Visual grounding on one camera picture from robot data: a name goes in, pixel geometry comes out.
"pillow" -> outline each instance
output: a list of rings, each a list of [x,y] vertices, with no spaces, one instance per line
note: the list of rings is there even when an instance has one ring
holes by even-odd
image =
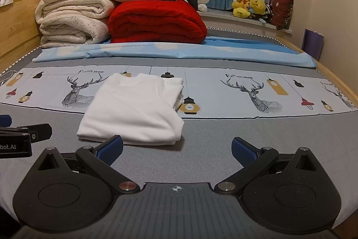
[[[273,16],[270,23],[278,30],[284,29],[291,18],[293,0],[272,0],[271,6]]]

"folded red quilt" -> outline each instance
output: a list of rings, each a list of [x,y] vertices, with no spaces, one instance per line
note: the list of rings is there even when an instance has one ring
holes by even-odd
[[[110,16],[111,43],[201,43],[207,29],[199,14],[184,0],[133,0],[119,5]]]

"folded white shirt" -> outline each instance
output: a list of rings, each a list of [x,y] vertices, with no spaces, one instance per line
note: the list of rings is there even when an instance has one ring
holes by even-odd
[[[181,78],[115,73],[96,93],[77,135],[98,142],[121,135],[124,144],[174,145],[184,124],[175,111],[182,89]]]

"white plush toy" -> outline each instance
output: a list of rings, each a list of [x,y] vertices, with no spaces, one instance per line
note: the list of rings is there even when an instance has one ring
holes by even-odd
[[[206,6],[206,4],[209,2],[210,0],[198,0],[198,11],[201,12],[207,12],[208,11],[208,7]]]

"gray bed sheet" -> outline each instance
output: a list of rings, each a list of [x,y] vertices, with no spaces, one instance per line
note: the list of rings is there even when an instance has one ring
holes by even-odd
[[[27,67],[90,64],[220,67],[322,77],[314,69],[227,60],[115,57],[30,63]],[[13,126],[49,123],[53,128],[50,140],[32,145],[32,157],[0,160],[0,205],[16,218],[13,195],[45,147],[74,152],[79,147],[96,143],[79,141],[76,136],[82,114],[3,104],[0,104],[0,113],[12,116]],[[308,117],[184,121],[181,140],[175,145],[125,146],[112,167],[140,186],[145,182],[209,182],[214,187],[241,169],[231,154],[231,141],[235,136],[258,148],[271,146],[281,153],[294,153],[298,147],[305,146],[316,155],[341,195],[342,208],[335,225],[358,208],[357,111]]]

